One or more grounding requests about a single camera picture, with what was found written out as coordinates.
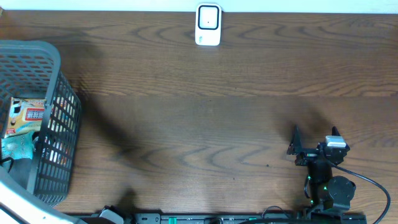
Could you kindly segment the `orange snack bag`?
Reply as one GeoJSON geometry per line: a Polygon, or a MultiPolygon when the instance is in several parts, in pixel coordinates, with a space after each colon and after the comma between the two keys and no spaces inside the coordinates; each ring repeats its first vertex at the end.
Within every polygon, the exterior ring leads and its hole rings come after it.
{"type": "Polygon", "coordinates": [[[44,99],[11,98],[4,138],[38,132],[44,117],[44,99]]]}

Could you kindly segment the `green wet wipes pack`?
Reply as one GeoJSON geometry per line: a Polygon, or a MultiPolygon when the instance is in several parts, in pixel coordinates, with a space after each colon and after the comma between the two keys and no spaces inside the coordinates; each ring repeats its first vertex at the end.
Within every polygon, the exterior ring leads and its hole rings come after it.
{"type": "Polygon", "coordinates": [[[34,152],[34,132],[1,139],[1,157],[14,160],[32,159],[34,152]]]}

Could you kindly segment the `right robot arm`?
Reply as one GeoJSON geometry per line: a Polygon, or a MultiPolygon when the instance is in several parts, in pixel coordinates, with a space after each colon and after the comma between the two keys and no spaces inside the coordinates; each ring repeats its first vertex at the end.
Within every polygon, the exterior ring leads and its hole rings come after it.
{"type": "Polygon", "coordinates": [[[332,167],[341,164],[350,150],[336,127],[315,148],[304,147],[298,127],[294,127],[287,154],[296,157],[295,165],[308,170],[304,194],[311,207],[303,212],[306,219],[328,216],[338,219],[350,209],[356,185],[343,176],[334,176],[332,167]]]}

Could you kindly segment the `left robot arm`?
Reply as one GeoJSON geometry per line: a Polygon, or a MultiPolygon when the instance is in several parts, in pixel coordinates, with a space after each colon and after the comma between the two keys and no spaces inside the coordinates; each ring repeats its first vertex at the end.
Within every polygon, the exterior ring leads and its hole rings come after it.
{"type": "Polygon", "coordinates": [[[83,220],[59,212],[17,184],[1,167],[1,205],[26,223],[86,224],[83,220]]]}

